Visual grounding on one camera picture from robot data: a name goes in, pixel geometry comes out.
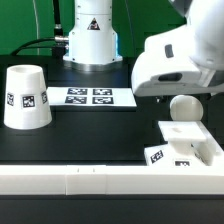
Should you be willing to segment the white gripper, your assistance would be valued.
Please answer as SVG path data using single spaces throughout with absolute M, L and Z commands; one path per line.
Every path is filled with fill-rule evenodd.
M 186 29 L 150 36 L 131 75 L 136 96 L 217 94 L 224 92 L 224 72 L 203 68 L 188 56 Z

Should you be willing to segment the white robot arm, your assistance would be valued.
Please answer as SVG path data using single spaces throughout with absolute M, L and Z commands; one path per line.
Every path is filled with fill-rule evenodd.
M 186 19 L 145 40 L 132 70 L 137 96 L 224 92 L 224 0 L 168 0 Z M 75 0 L 75 26 L 64 61 L 105 70 L 122 61 L 112 28 L 112 0 Z

